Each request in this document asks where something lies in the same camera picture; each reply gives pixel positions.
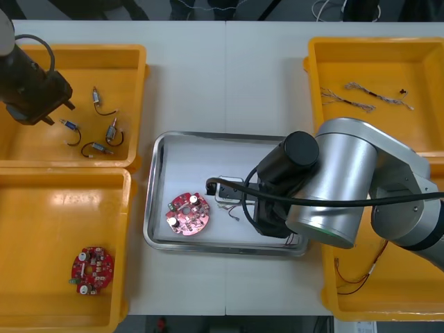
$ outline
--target metal tray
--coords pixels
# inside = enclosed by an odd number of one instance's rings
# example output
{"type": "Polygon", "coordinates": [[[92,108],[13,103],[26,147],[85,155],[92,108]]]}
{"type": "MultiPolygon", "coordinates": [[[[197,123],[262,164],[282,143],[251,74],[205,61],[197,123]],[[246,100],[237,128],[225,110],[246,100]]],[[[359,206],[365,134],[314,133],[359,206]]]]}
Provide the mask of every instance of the metal tray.
{"type": "MultiPolygon", "coordinates": [[[[207,196],[205,181],[210,177],[245,178],[250,170],[275,148],[283,137],[236,135],[223,133],[167,132],[154,144],[146,198],[144,237],[160,250],[183,250],[206,253],[301,256],[308,239],[295,235],[290,245],[286,239],[265,237],[246,220],[240,207],[232,214],[207,196]],[[190,192],[205,197],[210,205],[210,222],[194,236],[174,233],[165,214],[168,203],[190,192]]],[[[253,206],[249,206],[253,215],[253,206]]]]}

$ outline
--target black wire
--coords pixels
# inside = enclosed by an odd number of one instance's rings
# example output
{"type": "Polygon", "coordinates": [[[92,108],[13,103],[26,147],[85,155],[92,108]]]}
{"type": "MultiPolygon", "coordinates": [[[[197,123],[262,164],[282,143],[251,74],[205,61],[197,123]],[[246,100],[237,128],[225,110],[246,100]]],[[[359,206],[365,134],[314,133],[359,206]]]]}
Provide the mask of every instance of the black wire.
{"type": "Polygon", "coordinates": [[[123,140],[124,140],[123,132],[120,132],[120,133],[122,134],[122,140],[121,140],[118,144],[112,144],[112,143],[111,143],[111,140],[106,140],[106,143],[109,144],[111,147],[118,147],[118,146],[120,146],[121,144],[123,144],[123,140]]]}
{"type": "Polygon", "coordinates": [[[362,284],[357,289],[355,289],[354,291],[351,291],[350,293],[338,293],[338,295],[351,295],[353,293],[358,292],[358,290],[360,290],[360,288],[362,288],[365,285],[365,283],[367,282],[369,277],[370,277],[370,274],[367,275],[367,277],[364,279],[362,284]]]}
{"type": "Polygon", "coordinates": [[[49,44],[46,43],[42,38],[39,38],[34,35],[23,34],[23,35],[15,36],[15,40],[20,40],[22,38],[29,38],[30,40],[37,40],[40,44],[42,44],[44,47],[46,47],[46,49],[49,53],[49,57],[51,59],[51,64],[49,65],[49,71],[53,72],[54,68],[56,67],[56,57],[54,57],[53,50],[51,50],[51,47],[49,46],[49,44]]]}
{"type": "Polygon", "coordinates": [[[114,113],[117,112],[117,110],[114,110],[113,112],[109,112],[109,113],[100,113],[100,112],[97,110],[97,104],[95,104],[95,103],[94,103],[94,109],[95,109],[96,112],[97,112],[99,115],[101,115],[101,116],[110,116],[111,114],[114,114],[114,113]]]}
{"type": "Polygon", "coordinates": [[[444,192],[432,192],[424,194],[412,194],[408,196],[393,196],[389,198],[379,198],[379,199],[370,199],[370,200],[348,200],[348,201],[311,200],[311,199],[287,198],[284,196],[275,196],[273,194],[267,194],[264,192],[257,191],[255,189],[251,189],[245,186],[245,183],[242,186],[235,182],[230,182],[229,180],[225,180],[222,178],[208,178],[206,182],[207,187],[210,187],[209,185],[212,183],[219,183],[227,187],[230,187],[232,189],[236,189],[244,194],[249,194],[251,196],[255,196],[256,198],[261,198],[268,201],[274,201],[285,205],[298,205],[298,206],[310,206],[310,207],[342,207],[342,208],[370,207],[370,206],[393,205],[395,203],[410,203],[418,200],[431,200],[431,199],[444,198],[444,192]]]}
{"type": "Polygon", "coordinates": [[[322,330],[325,327],[325,324],[328,322],[329,319],[330,319],[329,316],[325,317],[325,320],[323,321],[321,328],[319,329],[319,333],[322,333],[322,330]]]}
{"type": "MultiPolygon", "coordinates": [[[[256,173],[256,168],[254,168],[252,171],[250,171],[250,173],[248,174],[247,178],[245,178],[244,187],[248,188],[248,186],[250,185],[250,179],[255,175],[255,173],[256,173]]],[[[246,202],[246,200],[247,200],[247,195],[244,192],[242,194],[241,204],[242,204],[242,210],[244,211],[245,217],[247,218],[248,222],[250,222],[255,228],[260,229],[259,225],[256,223],[255,220],[253,220],[253,218],[250,215],[250,212],[247,209],[247,202],[246,202]]]]}
{"type": "Polygon", "coordinates": [[[84,150],[86,147],[88,147],[89,145],[93,144],[93,143],[94,143],[94,141],[93,141],[93,142],[88,142],[87,144],[84,144],[84,145],[83,145],[82,149],[80,150],[80,153],[83,155],[83,157],[88,157],[88,158],[89,158],[89,155],[86,155],[86,154],[83,152],[83,150],[84,150]]]}
{"type": "Polygon", "coordinates": [[[80,141],[82,141],[82,133],[80,133],[80,130],[78,128],[76,128],[76,132],[78,133],[78,141],[76,143],[74,143],[74,144],[70,144],[70,143],[67,142],[68,146],[76,147],[76,146],[78,146],[80,141]]]}
{"type": "Polygon", "coordinates": [[[318,316],[318,318],[316,318],[316,322],[314,323],[314,327],[313,327],[313,333],[316,333],[316,328],[318,327],[319,319],[321,319],[320,316],[318,316]]]}

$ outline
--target yellow plastic tray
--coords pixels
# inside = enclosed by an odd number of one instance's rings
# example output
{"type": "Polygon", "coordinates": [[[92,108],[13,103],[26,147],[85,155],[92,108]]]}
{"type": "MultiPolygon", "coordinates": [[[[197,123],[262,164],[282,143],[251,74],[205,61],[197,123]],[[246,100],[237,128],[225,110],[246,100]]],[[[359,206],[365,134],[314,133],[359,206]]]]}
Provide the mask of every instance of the yellow plastic tray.
{"type": "MultiPolygon", "coordinates": [[[[444,189],[444,173],[432,177],[444,189]]],[[[367,283],[346,284],[336,273],[335,258],[345,279],[358,280],[372,266],[383,240],[370,224],[371,207],[364,210],[355,247],[350,250],[322,245],[325,286],[323,304],[342,321],[442,321],[444,274],[423,258],[388,244],[367,283]]]]}
{"type": "MultiPolygon", "coordinates": [[[[49,56],[40,45],[21,48],[43,68],[49,68],[49,56]]],[[[146,51],[140,45],[51,45],[55,68],[73,88],[71,111],[60,106],[49,116],[56,122],[49,126],[39,122],[23,126],[6,112],[0,103],[0,167],[123,167],[135,171],[139,127],[142,115],[146,51]],[[94,110],[92,88],[96,86],[103,99],[101,112],[118,113],[102,117],[94,110]],[[117,117],[117,128],[123,128],[125,142],[120,147],[108,147],[114,155],[94,152],[94,158],[80,154],[83,144],[105,143],[105,133],[117,117]],[[77,133],[63,126],[59,119],[77,123],[82,142],[70,147],[63,141],[75,142],[77,133]]]]}
{"type": "Polygon", "coordinates": [[[123,289],[131,177],[125,169],[0,168],[0,332],[113,332],[123,289]],[[68,283],[85,246],[114,257],[112,283],[68,283]]]}
{"type": "Polygon", "coordinates": [[[371,123],[412,147],[431,163],[444,163],[444,44],[441,38],[340,38],[317,37],[309,42],[304,61],[309,73],[315,132],[337,117],[371,123]],[[383,102],[363,91],[347,90],[357,82],[390,98],[409,92],[403,105],[383,102]],[[366,113],[346,103],[322,105],[321,87],[377,108],[366,113]]]}

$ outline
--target stripped wire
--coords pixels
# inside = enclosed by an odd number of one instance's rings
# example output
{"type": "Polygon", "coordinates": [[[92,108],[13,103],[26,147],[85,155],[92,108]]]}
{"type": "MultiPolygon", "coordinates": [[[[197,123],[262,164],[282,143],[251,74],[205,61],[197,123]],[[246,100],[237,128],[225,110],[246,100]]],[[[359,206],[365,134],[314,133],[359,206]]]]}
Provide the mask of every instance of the stripped wire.
{"type": "Polygon", "coordinates": [[[404,105],[406,108],[410,109],[410,110],[415,110],[415,108],[413,106],[410,106],[409,104],[404,102],[404,99],[407,97],[407,95],[409,94],[408,91],[401,89],[400,93],[402,94],[402,98],[401,99],[390,99],[388,97],[376,94],[374,92],[371,92],[370,90],[368,90],[367,88],[359,85],[356,82],[349,82],[344,86],[346,89],[359,89],[362,90],[363,92],[366,92],[367,94],[376,97],[377,99],[380,99],[384,102],[390,103],[390,104],[396,104],[396,105],[404,105]]]}
{"type": "Polygon", "coordinates": [[[330,89],[321,87],[321,96],[329,97],[333,99],[333,101],[328,101],[325,103],[322,103],[322,105],[327,105],[334,102],[344,102],[353,106],[356,106],[358,108],[361,108],[362,110],[366,111],[367,113],[372,112],[376,107],[374,105],[368,105],[368,104],[362,104],[358,102],[352,102],[347,99],[343,99],[342,97],[339,97],[334,92],[332,92],[330,89]]]}
{"type": "Polygon", "coordinates": [[[382,253],[385,251],[385,249],[387,247],[387,244],[389,244],[389,241],[384,241],[384,245],[381,247],[381,250],[379,250],[378,254],[374,258],[372,266],[371,266],[369,272],[367,274],[364,274],[358,281],[349,281],[349,280],[344,279],[342,277],[342,275],[339,273],[339,259],[335,258],[335,269],[336,269],[336,272],[338,273],[339,277],[344,282],[347,282],[347,283],[350,283],[350,284],[359,284],[359,283],[361,283],[361,285],[357,289],[355,289],[354,291],[351,291],[349,293],[339,293],[338,292],[338,295],[352,295],[353,293],[356,293],[358,290],[360,290],[365,285],[365,283],[367,282],[368,278],[370,277],[370,274],[375,269],[377,260],[381,257],[382,253]]]}

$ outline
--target round circuit board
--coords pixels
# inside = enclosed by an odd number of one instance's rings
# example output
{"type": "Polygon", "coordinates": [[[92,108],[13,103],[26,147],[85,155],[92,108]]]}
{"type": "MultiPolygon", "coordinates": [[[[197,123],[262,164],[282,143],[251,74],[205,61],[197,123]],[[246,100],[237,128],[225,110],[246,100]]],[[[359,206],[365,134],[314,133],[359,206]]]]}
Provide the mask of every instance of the round circuit board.
{"type": "Polygon", "coordinates": [[[199,193],[184,193],[171,201],[168,208],[166,222],[176,234],[197,234],[210,220],[210,206],[199,193]]]}
{"type": "Polygon", "coordinates": [[[96,295],[112,281],[114,262],[104,248],[91,246],[82,249],[75,258],[69,283],[77,284],[82,295],[96,295]]]}

